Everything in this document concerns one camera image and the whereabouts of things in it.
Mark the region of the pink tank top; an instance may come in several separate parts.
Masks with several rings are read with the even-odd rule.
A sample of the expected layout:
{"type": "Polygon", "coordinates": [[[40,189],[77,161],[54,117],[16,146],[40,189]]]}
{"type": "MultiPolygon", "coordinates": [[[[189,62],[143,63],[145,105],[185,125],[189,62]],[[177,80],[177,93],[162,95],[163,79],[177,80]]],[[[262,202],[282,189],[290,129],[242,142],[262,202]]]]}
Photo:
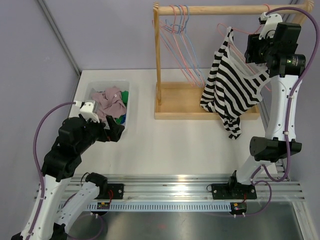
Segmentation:
{"type": "Polygon", "coordinates": [[[116,102],[122,103],[121,92],[118,87],[113,86],[91,94],[91,98],[98,103],[97,114],[103,122],[106,121],[107,115],[116,118],[116,102]]]}

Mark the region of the green tank top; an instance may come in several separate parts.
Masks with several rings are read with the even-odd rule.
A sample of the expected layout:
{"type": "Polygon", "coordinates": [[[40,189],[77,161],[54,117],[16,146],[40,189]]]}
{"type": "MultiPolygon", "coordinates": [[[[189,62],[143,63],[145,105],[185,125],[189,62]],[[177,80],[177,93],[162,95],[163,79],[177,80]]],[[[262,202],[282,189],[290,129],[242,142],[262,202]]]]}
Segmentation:
{"type": "Polygon", "coordinates": [[[122,91],[121,92],[121,100],[116,102],[116,118],[115,121],[117,124],[121,124],[123,120],[126,119],[127,115],[127,108],[128,108],[128,101],[129,101],[129,92],[122,91]]]}

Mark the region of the black white striped tank top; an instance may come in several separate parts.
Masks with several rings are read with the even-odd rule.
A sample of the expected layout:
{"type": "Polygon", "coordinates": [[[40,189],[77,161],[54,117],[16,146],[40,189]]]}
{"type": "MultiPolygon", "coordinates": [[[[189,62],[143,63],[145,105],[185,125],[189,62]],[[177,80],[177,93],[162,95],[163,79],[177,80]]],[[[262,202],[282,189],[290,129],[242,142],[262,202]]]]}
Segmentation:
{"type": "Polygon", "coordinates": [[[217,113],[229,138],[241,134],[240,116],[259,104],[261,91],[270,82],[265,65],[245,63],[244,55],[234,43],[234,29],[228,27],[214,59],[200,99],[200,106],[217,113]]]}

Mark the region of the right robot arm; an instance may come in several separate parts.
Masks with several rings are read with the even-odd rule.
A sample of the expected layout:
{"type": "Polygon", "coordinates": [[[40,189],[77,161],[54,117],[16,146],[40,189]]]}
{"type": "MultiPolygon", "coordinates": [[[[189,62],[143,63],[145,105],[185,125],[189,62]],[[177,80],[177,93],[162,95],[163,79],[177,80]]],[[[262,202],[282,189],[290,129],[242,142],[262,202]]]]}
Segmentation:
{"type": "Polygon", "coordinates": [[[212,187],[214,199],[257,199],[255,177],[267,171],[270,164],[286,159],[283,177],[271,179],[283,181],[289,174],[291,157],[302,150],[295,134],[296,98],[306,66],[305,56],[296,53],[300,32],[299,24],[280,22],[262,36],[251,34],[248,37],[245,61],[265,63],[269,72],[272,87],[269,123],[264,137],[251,138],[249,158],[233,172],[227,184],[221,189],[212,187]]]}

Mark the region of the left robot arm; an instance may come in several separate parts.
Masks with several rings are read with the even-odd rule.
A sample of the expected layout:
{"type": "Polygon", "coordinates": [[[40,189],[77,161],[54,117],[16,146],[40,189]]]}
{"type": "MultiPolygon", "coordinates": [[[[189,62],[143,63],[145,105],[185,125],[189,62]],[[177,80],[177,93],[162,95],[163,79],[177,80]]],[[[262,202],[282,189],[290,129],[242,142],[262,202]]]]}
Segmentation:
{"type": "Polygon", "coordinates": [[[23,231],[13,240],[65,240],[74,222],[94,199],[112,197],[107,177],[92,172],[81,189],[59,210],[65,189],[82,162],[81,155],[95,142],[118,142],[125,126],[117,124],[112,116],[107,122],[83,116],[63,121],[51,150],[45,155],[40,187],[35,206],[23,231]]]}

